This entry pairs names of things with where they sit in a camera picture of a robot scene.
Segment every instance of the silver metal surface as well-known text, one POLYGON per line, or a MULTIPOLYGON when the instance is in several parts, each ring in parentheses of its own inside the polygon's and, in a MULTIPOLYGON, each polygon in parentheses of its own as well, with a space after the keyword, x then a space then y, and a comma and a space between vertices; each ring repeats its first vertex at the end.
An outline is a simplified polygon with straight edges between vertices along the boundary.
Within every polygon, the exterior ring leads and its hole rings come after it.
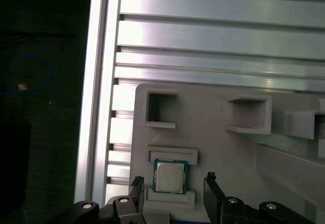
POLYGON ((91 0, 74 202, 91 200, 99 80, 107 0, 91 0))
MULTIPOLYGON (((118 86, 114 86, 114 94, 115 94, 117 87, 118 86)), ((132 104, 132 102, 133 102, 133 106, 134 106, 134 100, 130 101, 130 100, 125 100, 124 98, 125 98, 125 96, 122 94, 116 95, 113 99, 113 104, 114 104, 114 102, 118 103, 118 102, 128 101, 128 104, 132 104)), ((120 105, 120 108, 128 109, 128 105, 126 105, 126 104, 120 105)), ((124 118, 112 118, 111 132, 110 132, 110 143, 131 146, 132 128, 133 128, 133 120, 124 119, 124 118)))
POLYGON ((321 31, 120 21, 118 45, 322 59, 321 31))
POLYGON ((235 198, 230 198, 229 202, 232 203, 232 204, 235 204, 235 203, 238 203, 238 200, 235 199, 235 198))
POLYGON ((256 148, 256 170, 325 209, 325 163, 309 161, 268 146, 256 148))
POLYGON ((114 150, 114 151, 131 152, 131 146, 130 145, 110 144, 110 149, 114 150))
POLYGON ((162 17, 325 26, 322 2, 297 0, 122 0, 120 11, 162 17))
POLYGON ((115 85, 113 94, 112 110, 133 111, 134 99, 136 96, 136 87, 130 85, 115 85), (124 100, 115 100, 116 97, 124 98, 124 100))
POLYGON ((92 199, 101 207, 105 204, 107 180, 107 150, 110 142, 110 124, 113 95, 113 71, 116 54, 116 38, 120 0, 108 0, 105 45, 102 64, 99 116, 97 124, 96 159, 92 199))
MULTIPOLYGON (((322 62, 275 57, 265 58, 233 54, 196 54, 186 52, 150 54, 143 51, 142 53, 119 52, 116 54, 116 63, 118 66, 325 79, 325 66, 322 62)), ((122 88, 122 85, 119 85, 119 87, 119 90, 116 92, 114 89, 114 97, 120 94, 127 95, 128 92, 135 93, 131 86, 128 86, 128 88, 132 91, 122 88)), ((114 108, 119 108, 119 105, 123 106, 121 103, 113 102, 114 108)))
POLYGON ((232 73, 209 73, 177 69, 116 67, 116 78, 206 83, 230 86, 325 91, 325 81, 316 79, 266 77, 232 73))
POLYGON ((276 205, 274 205, 274 204, 267 204, 266 207, 268 207, 271 210, 275 210, 276 209, 276 205))
POLYGON ((82 208, 84 209, 89 209, 92 206, 92 204, 85 204, 82 206, 82 208))
POLYGON ((108 162, 109 163, 130 164, 131 152, 110 150, 108 152, 108 162))
POLYGON ((118 178, 118 177, 110 177, 107 181, 110 184, 118 184, 118 185, 129 185, 128 178, 118 178))
POLYGON ((129 178, 130 177, 130 166, 121 164, 108 164, 107 167, 108 177, 117 178, 129 178))

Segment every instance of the blue cable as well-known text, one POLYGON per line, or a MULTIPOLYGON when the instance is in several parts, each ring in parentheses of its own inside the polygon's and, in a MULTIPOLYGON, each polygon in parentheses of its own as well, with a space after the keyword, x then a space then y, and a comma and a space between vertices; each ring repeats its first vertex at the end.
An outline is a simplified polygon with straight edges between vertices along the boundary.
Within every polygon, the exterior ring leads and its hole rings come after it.
POLYGON ((16 68, 23 60, 31 58, 31 57, 39 58, 46 65, 46 67, 47 67, 47 69, 49 71, 49 73, 47 75, 47 78, 42 83, 40 83, 39 85, 35 85, 34 87, 31 87, 31 88, 29 88, 27 90, 7 91, 7 92, 0 93, 0 96, 8 95, 8 94, 18 94, 18 93, 35 91, 35 90, 43 87, 50 80, 52 70, 51 70, 50 64, 47 62, 47 60, 44 57, 42 57, 41 55, 39 55, 39 54, 28 54, 26 56, 23 56, 22 58, 20 58, 19 60, 17 60, 15 63, 12 64, 12 66, 7 70, 5 75, 0 79, 0 86, 8 78, 8 76, 11 74, 11 72, 12 72, 12 70, 14 68, 16 68))

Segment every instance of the dark background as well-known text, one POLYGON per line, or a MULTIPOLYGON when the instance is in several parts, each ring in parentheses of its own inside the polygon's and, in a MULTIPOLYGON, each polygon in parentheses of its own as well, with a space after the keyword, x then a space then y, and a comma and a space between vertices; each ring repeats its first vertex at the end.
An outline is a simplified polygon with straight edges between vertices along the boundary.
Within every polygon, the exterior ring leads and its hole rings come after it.
MULTIPOLYGON (((89 7, 90 0, 0 0, 0 78, 30 53, 42 55, 52 67, 49 82, 37 91, 0 96, 0 122, 14 117, 18 126, 30 127, 28 160, 20 163, 21 169, 28 169, 25 201, 0 223, 26 223, 23 209, 28 223, 44 223, 73 203, 89 7), (29 37, 8 32, 67 37, 38 37, 8 45, 12 39, 29 37)), ((19 83, 31 87, 46 76, 45 65, 31 58, 17 66, 1 91, 16 90, 19 83)), ((15 142, 14 137, 8 142, 8 137, 1 137, 6 133, 0 129, 0 142, 15 145, 6 153, 15 161, 24 148, 21 144, 27 142, 15 142)), ((10 169, 11 163, 1 167, 10 169)), ((3 196, 8 190, 0 191, 3 196)))

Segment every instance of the square slot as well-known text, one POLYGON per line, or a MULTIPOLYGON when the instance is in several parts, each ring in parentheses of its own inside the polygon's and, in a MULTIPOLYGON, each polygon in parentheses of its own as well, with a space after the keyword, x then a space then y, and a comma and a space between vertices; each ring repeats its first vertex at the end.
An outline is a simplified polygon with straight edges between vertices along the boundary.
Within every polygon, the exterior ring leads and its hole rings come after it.
POLYGON ((267 97, 239 97, 229 101, 232 118, 226 129, 238 133, 270 134, 271 101, 267 97))
POLYGON ((266 101, 233 101, 233 118, 231 125, 261 129, 265 127, 266 101))
POLYGON ((145 124, 153 127, 174 129, 172 122, 177 104, 176 93, 148 92, 145 124))
POLYGON ((325 139, 325 111, 285 112, 284 134, 305 139, 325 139))

